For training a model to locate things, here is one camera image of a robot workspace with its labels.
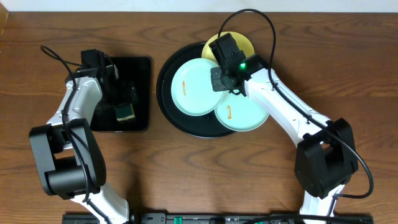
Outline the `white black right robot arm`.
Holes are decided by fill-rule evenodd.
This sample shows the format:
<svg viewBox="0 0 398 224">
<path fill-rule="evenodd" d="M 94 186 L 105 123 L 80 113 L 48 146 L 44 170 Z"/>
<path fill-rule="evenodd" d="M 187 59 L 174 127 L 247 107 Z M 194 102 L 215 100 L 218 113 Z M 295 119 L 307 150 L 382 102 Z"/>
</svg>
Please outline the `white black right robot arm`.
<svg viewBox="0 0 398 224">
<path fill-rule="evenodd" d="M 333 217 L 341 191 L 358 170 L 349 123 L 315 111 L 293 93 L 259 55 L 217 55 L 215 91 L 236 90 L 268 111 L 295 144 L 295 175 L 305 189 L 302 215 Z"/>
</svg>

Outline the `black round serving tray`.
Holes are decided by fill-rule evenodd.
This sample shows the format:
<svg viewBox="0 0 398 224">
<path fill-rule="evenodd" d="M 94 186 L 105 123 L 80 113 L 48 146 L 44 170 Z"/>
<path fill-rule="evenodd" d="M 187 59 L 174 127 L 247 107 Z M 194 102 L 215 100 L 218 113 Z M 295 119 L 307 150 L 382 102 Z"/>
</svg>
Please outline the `black round serving tray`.
<svg viewBox="0 0 398 224">
<path fill-rule="evenodd" d="M 177 129 L 200 138 L 220 138 L 233 134 L 234 131 L 224 127 L 216 118 L 215 112 L 189 116 L 177 108 L 171 95 L 172 79 L 178 68 L 191 59 L 201 57 L 204 46 L 204 42 L 187 45 L 166 60 L 157 78 L 156 97 L 161 112 Z"/>
</svg>

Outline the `black rectangular sponge tray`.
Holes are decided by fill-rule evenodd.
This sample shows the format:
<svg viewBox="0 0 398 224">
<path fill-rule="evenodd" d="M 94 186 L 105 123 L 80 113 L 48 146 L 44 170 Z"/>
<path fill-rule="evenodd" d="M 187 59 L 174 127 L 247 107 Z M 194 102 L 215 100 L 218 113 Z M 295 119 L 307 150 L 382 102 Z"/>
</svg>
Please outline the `black rectangular sponge tray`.
<svg viewBox="0 0 398 224">
<path fill-rule="evenodd" d="M 127 84 L 134 82 L 137 88 L 137 104 L 132 105 L 136 117 L 118 121 L 115 106 L 101 101 L 95 108 L 91 129 L 97 132 L 145 131 L 149 125 L 151 60 L 149 57 L 112 57 L 111 60 L 118 68 L 119 77 Z"/>
</svg>

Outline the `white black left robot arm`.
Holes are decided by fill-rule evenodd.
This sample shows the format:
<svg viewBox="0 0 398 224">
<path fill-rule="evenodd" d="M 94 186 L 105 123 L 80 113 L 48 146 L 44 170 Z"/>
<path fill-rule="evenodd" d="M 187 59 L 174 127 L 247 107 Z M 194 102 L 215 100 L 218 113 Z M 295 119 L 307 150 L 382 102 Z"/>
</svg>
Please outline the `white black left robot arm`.
<svg viewBox="0 0 398 224">
<path fill-rule="evenodd" d="M 69 76 L 52 118 L 30 130 L 42 188 L 85 207 L 100 223 L 128 223 L 129 204 L 106 181 L 103 155 L 90 123 L 103 91 L 94 75 Z"/>
</svg>

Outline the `green yellow sponge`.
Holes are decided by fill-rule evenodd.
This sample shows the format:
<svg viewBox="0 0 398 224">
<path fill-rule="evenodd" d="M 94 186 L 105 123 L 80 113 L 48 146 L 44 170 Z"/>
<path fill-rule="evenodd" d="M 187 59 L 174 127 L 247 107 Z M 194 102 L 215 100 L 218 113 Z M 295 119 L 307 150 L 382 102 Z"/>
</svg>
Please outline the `green yellow sponge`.
<svg viewBox="0 0 398 224">
<path fill-rule="evenodd" d="M 132 104 L 116 106 L 115 114 L 118 121 L 127 121 L 136 117 Z"/>
</svg>

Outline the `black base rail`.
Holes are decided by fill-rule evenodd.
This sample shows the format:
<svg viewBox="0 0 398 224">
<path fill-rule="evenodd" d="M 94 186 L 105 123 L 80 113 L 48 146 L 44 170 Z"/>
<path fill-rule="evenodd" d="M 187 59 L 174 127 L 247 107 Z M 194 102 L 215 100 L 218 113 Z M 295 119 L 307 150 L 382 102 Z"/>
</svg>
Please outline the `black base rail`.
<svg viewBox="0 0 398 224">
<path fill-rule="evenodd" d="M 141 223 L 141 224 L 243 224 L 252 220 L 259 220 L 258 223 L 271 223 L 271 224 L 283 224 L 283 223 L 365 223 L 373 224 L 373 217 L 370 216 L 347 216 L 347 217 L 335 217 L 340 218 L 336 221 L 320 221 L 320 220 L 303 220 L 300 219 L 273 219 L 264 220 L 265 216 L 231 216 L 231 215 L 184 215 L 175 214 L 168 215 L 164 213 L 145 213 L 141 216 L 130 217 L 128 223 Z"/>
</svg>

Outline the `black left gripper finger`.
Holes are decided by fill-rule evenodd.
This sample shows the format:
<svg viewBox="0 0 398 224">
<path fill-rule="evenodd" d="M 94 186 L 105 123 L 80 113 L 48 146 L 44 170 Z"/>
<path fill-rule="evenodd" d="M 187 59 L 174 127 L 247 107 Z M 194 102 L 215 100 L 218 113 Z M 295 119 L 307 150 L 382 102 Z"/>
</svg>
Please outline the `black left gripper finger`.
<svg viewBox="0 0 398 224">
<path fill-rule="evenodd" d="M 135 105 L 137 104 L 137 88 L 134 82 L 129 82 L 128 87 L 129 87 L 130 102 L 132 105 Z"/>
<path fill-rule="evenodd" d="M 125 81 L 120 81 L 117 85 L 116 106 L 120 107 L 129 101 L 129 87 Z"/>
</svg>

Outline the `yellow plate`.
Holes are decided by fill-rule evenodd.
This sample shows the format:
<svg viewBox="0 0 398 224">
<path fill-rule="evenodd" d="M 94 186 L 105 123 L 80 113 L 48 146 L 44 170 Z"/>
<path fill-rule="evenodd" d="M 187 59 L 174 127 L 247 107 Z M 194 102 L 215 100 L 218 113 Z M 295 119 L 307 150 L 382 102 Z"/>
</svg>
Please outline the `yellow plate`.
<svg viewBox="0 0 398 224">
<path fill-rule="evenodd" d="M 249 57 L 249 56 L 255 54 L 254 47 L 247 37 L 245 37 L 244 35 L 237 33 L 237 32 L 230 32 L 230 34 L 232 35 L 233 39 L 236 41 L 239 50 L 242 50 L 246 57 Z M 202 53 L 201 53 L 202 58 L 211 60 L 216 64 L 218 64 L 218 62 L 216 61 L 216 58 L 213 55 L 213 53 L 209 47 L 209 44 L 211 42 L 213 42 L 214 40 L 216 40 L 217 37 L 218 37 L 217 34 L 214 35 L 213 37 L 211 37 L 206 42 L 205 46 L 203 47 Z"/>
</svg>

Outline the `light blue plate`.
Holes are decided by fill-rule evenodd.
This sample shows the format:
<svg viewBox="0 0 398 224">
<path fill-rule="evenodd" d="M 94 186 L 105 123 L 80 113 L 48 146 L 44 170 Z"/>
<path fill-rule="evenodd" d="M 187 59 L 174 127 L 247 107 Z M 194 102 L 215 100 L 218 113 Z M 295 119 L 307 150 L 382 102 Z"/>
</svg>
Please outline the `light blue plate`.
<svg viewBox="0 0 398 224">
<path fill-rule="evenodd" d="M 211 69 L 214 61 L 195 58 L 185 62 L 175 73 L 171 84 L 172 100 L 176 107 L 190 116 L 201 116 L 213 111 L 224 96 L 223 91 L 214 91 L 211 84 Z"/>
<path fill-rule="evenodd" d="M 269 113 L 254 100 L 243 96 L 225 93 L 215 108 L 218 121 L 233 131 L 251 131 L 261 126 Z"/>
</svg>

